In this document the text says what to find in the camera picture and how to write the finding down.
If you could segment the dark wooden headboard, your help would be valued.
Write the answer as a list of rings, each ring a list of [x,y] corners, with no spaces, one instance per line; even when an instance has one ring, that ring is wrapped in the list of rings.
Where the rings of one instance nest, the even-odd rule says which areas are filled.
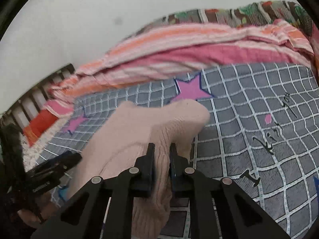
[[[4,113],[1,113],[1,126],[14,123],[23,129],[41,111],[44,104],[51,98],[49,87],[73,74],[75,68],[67,64],[47,77],[40,80],[32,88],[22,94]]]

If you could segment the floral bed sheet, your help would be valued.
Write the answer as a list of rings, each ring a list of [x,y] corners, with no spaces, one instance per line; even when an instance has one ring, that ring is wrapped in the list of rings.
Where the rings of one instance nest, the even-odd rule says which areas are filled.
[[[36,166],[36,160],[40,157],[40,154],[42,153],[44,147],[67,122],[68,118],[58,119],[40,136],[40,138],[33,146],[29,145],[27,137],[25,135],[20,134],[25,171],[29,171]]]

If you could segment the pink orange striped quilt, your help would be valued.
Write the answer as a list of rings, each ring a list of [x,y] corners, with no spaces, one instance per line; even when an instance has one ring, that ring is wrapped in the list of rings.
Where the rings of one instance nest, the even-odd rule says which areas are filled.
[[[123,88],[218,65],[241,63],[318,64],[318,28],[310,31],[284,20],[264,26],[235,28],[217,23],[156,27],[127,38],[101,59],[80,66],[50,88],[44,109],[57,118],[69,116],[76,97]]]

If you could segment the multicolour patchwork quilt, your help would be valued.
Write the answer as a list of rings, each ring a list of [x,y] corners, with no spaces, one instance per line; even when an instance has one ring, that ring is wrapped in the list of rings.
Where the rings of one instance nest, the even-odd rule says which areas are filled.
[[[277,19],[285,20],[300,29],[306,36],[312,36],[314,22],[309,14],[295,2],[255,2],[237,9],[194,9],[165,15],[136,31],[131,37],[151,29],[187,23],[217,23],[230,27],[264,26]]]

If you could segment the grey checked star blanket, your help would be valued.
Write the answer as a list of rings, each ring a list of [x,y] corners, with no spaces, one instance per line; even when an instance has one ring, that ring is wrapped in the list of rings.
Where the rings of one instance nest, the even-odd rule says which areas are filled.
[[[318,84],[306,66],[217,66],[79,97],[74,117],[85,112],[89,120],[74,134],[57,132],[36,162],[81,152],[121,102],[161,107],[193,78],[212,94],[200,99],[210,120],[192,144],[193,167],[234,179],[291,238],[304,238],[318,218]]]

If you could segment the red embroidered pillow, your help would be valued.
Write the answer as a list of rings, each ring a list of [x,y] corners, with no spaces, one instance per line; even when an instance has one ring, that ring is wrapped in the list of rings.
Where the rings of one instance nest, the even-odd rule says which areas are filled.
[[[41,110],[40,113],[31,120],[29,125],[23,129],[23,134],[28,141],[29,147],[32,147],[41,135],[57,120],[58,117],[48,110]]]

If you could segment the pink knitted sweater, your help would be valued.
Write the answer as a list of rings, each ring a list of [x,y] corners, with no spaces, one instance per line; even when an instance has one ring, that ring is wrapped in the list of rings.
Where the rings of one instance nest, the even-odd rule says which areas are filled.
[[[155,184],[149,198],[134,200],[132,235],[157,238],[170,215],[170,145],[175,144],[178,154],[189,159],[192,141],[209,119],[207,108],[191,99],[154,108],[131,101],[121,103],[82,150],[68,197],[94,176],[118,176],[132,167],[147,152],[148,144],[153,143]]]

